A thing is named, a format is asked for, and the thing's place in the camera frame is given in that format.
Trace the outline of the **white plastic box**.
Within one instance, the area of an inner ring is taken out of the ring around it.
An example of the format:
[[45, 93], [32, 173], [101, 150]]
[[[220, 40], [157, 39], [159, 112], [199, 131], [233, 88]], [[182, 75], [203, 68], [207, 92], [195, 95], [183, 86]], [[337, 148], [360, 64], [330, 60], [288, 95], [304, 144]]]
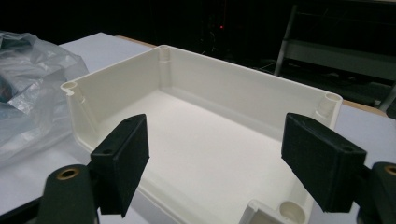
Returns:
[[170, 46], [63, 91], [87, 149], [122, 120], [146, 116], [139, 190], [178, 224], [308, 224], [312, 197], [281, 157], [285, 118], [333, 127], [342, 104], [337, 94]]

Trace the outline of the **grey metal shelf rack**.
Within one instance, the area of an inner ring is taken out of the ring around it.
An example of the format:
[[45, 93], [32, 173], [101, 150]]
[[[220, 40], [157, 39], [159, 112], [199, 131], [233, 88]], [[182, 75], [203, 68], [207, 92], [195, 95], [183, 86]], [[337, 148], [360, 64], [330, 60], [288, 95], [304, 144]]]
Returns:
[[283, 62], [286, 59], [292, 59], [368, 77], [390, 80], [392, 81], [391, 89], [378, 104], [378, 109], [386, 112], [396, 99], [396, 57], [337, 48], [291, 38], [290, 33], [301, 5], [301, 3], [292, 4], [290, 18], [276, 60], [274, 75], [280, 77]]

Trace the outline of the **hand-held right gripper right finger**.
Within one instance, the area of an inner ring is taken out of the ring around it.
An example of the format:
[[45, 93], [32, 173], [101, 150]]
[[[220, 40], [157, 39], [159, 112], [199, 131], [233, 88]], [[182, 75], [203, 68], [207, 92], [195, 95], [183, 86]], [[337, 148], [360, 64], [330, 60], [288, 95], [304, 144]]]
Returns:
[[286, 115], [281, 158], [322, 211], [346, 213], [366, 151], [309, 117]]

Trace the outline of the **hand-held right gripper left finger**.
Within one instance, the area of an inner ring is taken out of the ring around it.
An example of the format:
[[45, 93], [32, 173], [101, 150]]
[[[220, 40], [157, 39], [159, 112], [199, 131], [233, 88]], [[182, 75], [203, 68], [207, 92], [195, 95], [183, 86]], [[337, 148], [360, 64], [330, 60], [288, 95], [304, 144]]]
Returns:
[[102, 215], [126, 216], [148, 161], [145, 114], [124, 119], [91, 153], [94, 196]]

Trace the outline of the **clear plastic bag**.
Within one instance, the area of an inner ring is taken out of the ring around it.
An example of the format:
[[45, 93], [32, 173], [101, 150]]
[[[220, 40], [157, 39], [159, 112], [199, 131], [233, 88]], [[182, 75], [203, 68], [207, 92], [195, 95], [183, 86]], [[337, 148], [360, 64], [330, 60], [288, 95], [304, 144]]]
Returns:
[[86, 75], [83, 59], [29, 33], [0, 31], [0, 167], [71, 134], [61, 85]]

